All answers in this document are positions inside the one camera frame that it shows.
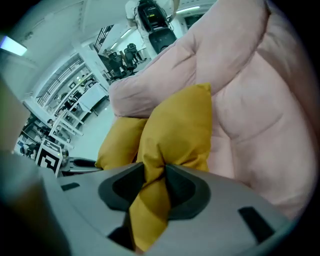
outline black object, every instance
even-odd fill
[[[73,161],[73,163],[77,166],[81,166],[81,167],[96,167],[95,163],[96,161],[94,160],[89,160],[89,159],[81,159],[81,158],[77,158]]]
[[[145,183],[145,167],[138,163],[103,181],[98,194],[112,210],[127,212]]]
[[[156,28],[168,27],[168,19],[164,11],[153,0],[141,0],[137,7],[138,15],[147,32]]]
[[[64,106],[62,107],[62,110],[69,110],[69,109],[71,109],[71,107],[73,106],[73,104],[75,103],[75,101],[73,101],[72,102],[72,104],[70,103],[68,100],[64,103]]]
[[[140,55],[140,53],[138,51],[135,54],[135,58],[137,59],[136,56],[139,58],[140,61],[142,61],[142,57],[141,57],[141,55]]]
[[[203,14],[196,14],[196,15],[192,15],[192,16],[188,16],[188,17],[185,17],[184,20],[185,20],[185,23],[186,23],[186,27],[188,29],[191,28],[191,26],[196,23],[198,20],[200,20],[200,18],[203,16]]]
[[[187,220],[198,215],[208,204],[211,192],[208,184],[176,165],[165,166],[165,185],[171,210],[169,220]]]
[[[115,79],[121,79],[125,76],[125,74],[120,71],[120,67],[123,66],[122,58],[116,52],[109,55],[109,64],[113,69]]]
[[[159,54],[169,45],[173,44],[177,40],[177,37],[170,28],[165,27],[149,34],[149,40],[155,52]]]
[[[20,147],[20,153],[22,154],[22,155],[25,155],[26,154],[26,150],[25,150],[25,148],[22,146],[22,147]]]
[[[80,97],[82,96],[82,93],[77,91],[75,94],[74,94],[74,97],[76,98],[76,100],[79,100]]]
[[[124,217],[122,226],[117,227],[107,237],[117,244],[134,251],[136,245],[134,244],[131,221],[128,213]]]
[[[136,54],[138,52],[137,47],[134,43],[129,43],[126,48],[133,54]]]
[[[75,182],[72,182],[72,183],[69,183],[69,184],[61,186],[63,191],[72,190],[72,189],[75,189],[77,187],[80,187],[80,185],[78,183],[75,183]]]
[[[243,207],[239,209],[238,212],[259,244],[275,233],[255,208]]]
[[[124,49],[124,56],[127,62],[127,70],[133,72],[137,68],[137,64],[134,63],[135,55],[128,49]]]
[[[41,126],[39,129],[39,132],[42,133],[44,136],[49,136],[50,128],[47,126]]]

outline floor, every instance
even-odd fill
[[[81,157],[96,160],[99,148],[109,132],[114,120],[114,112],[110,102],[104,100],[97,108],[98,116],[91,113],[79,130],[83,136],[72,136],[71,144],[74,149],[69,149],[70,157]]]
[[[147,59],[146,61],[140,63],[140,64],[135,68],[134,72],[138,72],[138,71],[140,71],[140,70],[143,70],[143,69],[146,67],[146,65],[148,65],[150,62],[151,62],[151,59]]]

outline mustard yellow cloth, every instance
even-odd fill
[[[135,244],[143,251],[158,239],[168,224],[170,198],[165,164],[208,171],[212,133],[209,84],[189,86],[157,106],[140,140],[137,162],[144,163],[146,183],[129,209]]]
[[[104,170],[131,164],[148,119],[119,117],[105,137],[95,166]]]

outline railing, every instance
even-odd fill
[[[112,29],[113,26],[114,25],[106,26],[100,30],[98,38],[96,39],[95,44],[94,44],[94,48],[97,53],[100,51],[102,44],[104,43],[108,33],[110,32],[110,30]]]
[[[65,69],[47,88],[45,93],[39,97],[37,97],[38,104],[43,107],[47,100],[49,99],[50,95],[55,92],[56,88],[61,84],[61,82],[72,72],[74,71],[77,66],[82,64],[84,61],[79,58],[75,62],[73,62],[67,69]]]

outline chair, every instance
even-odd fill
[[[137,68],[137,64],[134,63],[134,54],[126,48],[124,49],[124,56],[126,58],[127,69],[131,72],[130,75],[135,74],[134,70]]]

